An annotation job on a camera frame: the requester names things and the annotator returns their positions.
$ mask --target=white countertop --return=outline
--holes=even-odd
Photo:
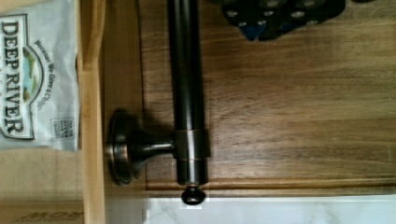
[[[396,195],[209,198],[198,206],[149,199],[145,224],[394,224]]]

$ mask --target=black object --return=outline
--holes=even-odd
[[[251,41],[274,40],[300,27],[323,23],[340,15],[346,7],[346,0],[210,1],[222,4],[228,23],[239,27]]]
[[[197,0],[168,0],[175,131],[158,135],[144,130],[136,116],[117,111],[111,120],[106,153],[113,180],[125,186],[138,178],[147,160],[172,153],[177,182],[187,186],[181,198],[196,205],[204,201],[201,186],[208,182],[210,157],[205,128],[204,93]]]

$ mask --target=wooden cabinet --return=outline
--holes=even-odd
[[[104,157],[117,108],[172,130],[165,2],[140,1],[140,22],[136,1],[78,5],[81,150],[0,152],[0,209],[11,211],[2,220],[34,208],[141,223],[145,197],[180,193],[171,157],[150,161],[127,188],[111,182]],[[201,15],[209,197],[396,193],[393,1],[348,3],[342,16],[268,43],[247,42],[207,1]]]
[[[140,3],[144,108],[172,127],[164,1]],[[202,1],[205,111],[216,196],[396,193],[396,4],[248,42]],[[151,194],[179,194],[175,162],[147,167]]]

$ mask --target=dark bronze rod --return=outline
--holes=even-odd
[[[168,0],[175,131],[205,128],[196,0]]]

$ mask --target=cabinet door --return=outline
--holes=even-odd
[[[172,127],[164,1],[140,3],[144,107]],[[396,4],[347,1],[343,15],[273,42],[248,42],[201,4],[211,196],[395,193]],[[177,195],[170,157],[147,189]]]

